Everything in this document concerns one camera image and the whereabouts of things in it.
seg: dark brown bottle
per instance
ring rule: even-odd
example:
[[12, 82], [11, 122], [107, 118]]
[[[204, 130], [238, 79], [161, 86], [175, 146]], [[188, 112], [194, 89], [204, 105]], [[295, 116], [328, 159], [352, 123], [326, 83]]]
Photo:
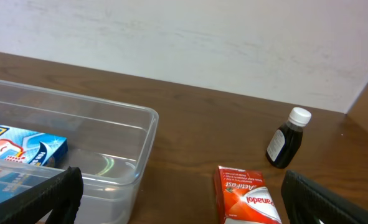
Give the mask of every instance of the dark brown bottle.
[[293, 108], [289, 120], [282, 124], [272, 137], [265, 156], [280, 169], [287, 167], [301, 146], [303, 128], [311, 119], [311, 113], [302, 108]]

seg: bottle label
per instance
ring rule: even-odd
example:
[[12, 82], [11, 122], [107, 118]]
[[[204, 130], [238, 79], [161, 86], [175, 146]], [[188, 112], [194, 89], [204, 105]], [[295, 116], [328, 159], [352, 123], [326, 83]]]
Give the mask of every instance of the bottle label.
[[281, 152], [281, 149], [284, 145], [285, 145], [285, 136], [283, 135], [281, 130], [278, 129], [273, 135], [272, 140], [267, 148], [267, 153], [272, 161], [275, 162], [275, 159], [278, 157], [279, 152]]

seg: white oval logo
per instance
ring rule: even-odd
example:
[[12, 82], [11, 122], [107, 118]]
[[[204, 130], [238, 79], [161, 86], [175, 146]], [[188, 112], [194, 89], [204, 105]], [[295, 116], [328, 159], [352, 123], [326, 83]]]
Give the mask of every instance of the white oval logo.
[[271, 218], [274, 221], [281, 223], [279, 214], [266, 187], [259, 187], [247, 192], [242, 197], [242, 200], [245, 201], [250, 208], [268, 218]]

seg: white wall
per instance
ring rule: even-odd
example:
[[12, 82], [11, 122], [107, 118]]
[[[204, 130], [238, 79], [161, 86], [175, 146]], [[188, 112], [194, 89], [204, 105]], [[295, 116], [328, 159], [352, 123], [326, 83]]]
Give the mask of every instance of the white wall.
[[0, 0], [0, 52], [346, 112], [368, 0]]

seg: black object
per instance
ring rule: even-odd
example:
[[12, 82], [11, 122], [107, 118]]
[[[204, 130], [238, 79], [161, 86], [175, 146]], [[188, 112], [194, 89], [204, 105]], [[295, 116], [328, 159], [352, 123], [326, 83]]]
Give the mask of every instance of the black object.
[[74, 223], [82, 195], [82, 173], [78, 167], [69, 167], [0, 203], [0, 224], [34, 224], [51, 210], [46, 224]]
[[281, 194], [291, 224], [368, 224], [368, 211], [291, 170]]
[[[271, 143], [273, 144], [273, 141], [279, 141], [279, 136], [277, 136], [277, 140], [275, 140], [275, 136], [279, 134], [282, 135], [285, 141], [284, 145], [280, 149], [280, 152], [278, 152], [276, 159], [273, 160], [269, 155], [270, 152], [268, 151], [268, 149], [273, 147], [271, 146]], [[270, 164], [279, 169], [283, 169], [289, 165], [290, 161], [293, 159], [297, 150], [301, 146], [301, 140], [303, 138], [303, 127], [297, 126], [290, 121], [287, 121], [278, 128], [275, 136], [268, 146], [265, 156], [267, 157]]]

